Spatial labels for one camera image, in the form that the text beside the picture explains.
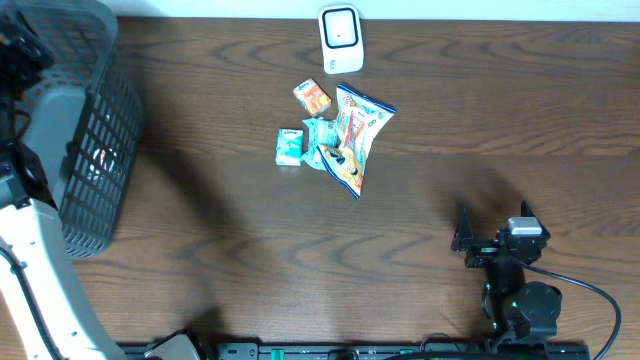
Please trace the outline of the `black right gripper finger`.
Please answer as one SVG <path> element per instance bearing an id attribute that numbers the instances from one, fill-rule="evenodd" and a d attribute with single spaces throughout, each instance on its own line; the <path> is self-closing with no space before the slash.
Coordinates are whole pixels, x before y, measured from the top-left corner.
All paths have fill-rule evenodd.
<path id="1" fill-rule="evenodd" d="M 460 205 L 458 208 L 458 222 L 452 238 L 452 250 L 467 250 L 474 240 L 474 234 L 466 207 Z"/>
<path id="2" fill-rule="evenodd" d="M 543 223 L 538 219 L 538 217 L 534 214 L 531 206 L 527 201 L 523 200 L 520 205 L 520 212 L 522 217 L 533 218 L 537 221 L 538 227 L 541 229 L 540 235 L 546 238 L 550 238 L 551 234 L 548 229 L 543 225 Z"/>

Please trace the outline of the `yellow snack chip bag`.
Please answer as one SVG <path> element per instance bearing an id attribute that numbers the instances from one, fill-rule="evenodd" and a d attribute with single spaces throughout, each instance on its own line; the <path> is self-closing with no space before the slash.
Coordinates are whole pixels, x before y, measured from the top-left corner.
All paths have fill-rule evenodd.
<path id="1" fill-rule="evenodd" d="M 326 171 L 355 199 L 361 197 L 366 162 L 374 139 L 396 114 L 395 107 L 341 83 L 336 87 L 336 145 L 318 144 Z"/>

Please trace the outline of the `mint green wipes pack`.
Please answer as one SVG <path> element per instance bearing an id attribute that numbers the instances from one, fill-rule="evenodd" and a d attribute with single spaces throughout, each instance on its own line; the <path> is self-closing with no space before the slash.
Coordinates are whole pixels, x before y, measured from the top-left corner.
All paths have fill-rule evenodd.
<path id="1" fill-rule="evenodd" d="M 303 124 L 307 126 L 308 143 L 307 150 L 302 154 L 301 160 L 315 170 L 325 171 L 326 167 L 322 162 L 318 147 L 320 145 L 329 147 L 338 145 L 339 137 L 336 130 L 336 122 L 319 117 L 305 119 Z"/>

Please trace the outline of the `teal tissue pack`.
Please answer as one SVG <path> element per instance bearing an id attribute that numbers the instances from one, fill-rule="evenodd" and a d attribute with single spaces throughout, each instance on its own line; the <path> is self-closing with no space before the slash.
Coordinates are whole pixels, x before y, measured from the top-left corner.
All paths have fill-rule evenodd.
<path id="1" fill-rule="evenodd" d="M 300 166 L 304 131 L 281 128 L 278 131 L 275 163 L 278 166 Z"/>

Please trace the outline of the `orange tissue pack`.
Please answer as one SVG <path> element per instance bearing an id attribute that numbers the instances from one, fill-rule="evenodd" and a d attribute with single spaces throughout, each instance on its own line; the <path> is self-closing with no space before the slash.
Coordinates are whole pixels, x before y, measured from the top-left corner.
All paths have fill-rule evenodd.
<path id="1" fill-rule="evenodd" d="M 312 117 L 331 107 L 331 98 L 313 78 L 309 78 L 294 87 L 292 93 Z"/>

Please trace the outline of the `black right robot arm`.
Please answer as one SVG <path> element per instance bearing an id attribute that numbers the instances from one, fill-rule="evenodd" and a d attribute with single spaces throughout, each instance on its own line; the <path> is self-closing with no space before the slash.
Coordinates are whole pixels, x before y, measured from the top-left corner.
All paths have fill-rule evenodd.
<path id="1" fill-rule="evenodd" d="M 507 345 L 544 343 L 557 334 L 562 293 L 543 282 L 528 282 L 524 275 L 549 239 L 526 202 L 521 214 L 509 218 L 492 239 L 476 237 L 466 208 L 459 208 L 451 250 L 465 254 L 467 268 L 485 271 L 482 309 L 494 323 L 495 336 L 488 341 L 493 352 Z"/>

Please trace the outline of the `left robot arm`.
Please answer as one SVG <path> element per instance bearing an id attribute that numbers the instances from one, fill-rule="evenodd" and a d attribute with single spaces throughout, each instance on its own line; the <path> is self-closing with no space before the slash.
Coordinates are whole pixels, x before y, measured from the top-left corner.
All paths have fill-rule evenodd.
<path id="1" fill-rule="evenodd" d="M 31 359 L 207 359 L 192 334 L 119 345 L 73 267 L 103 252 L 143 129 L 97 1 L 1 5 L 1 293 Z"/>

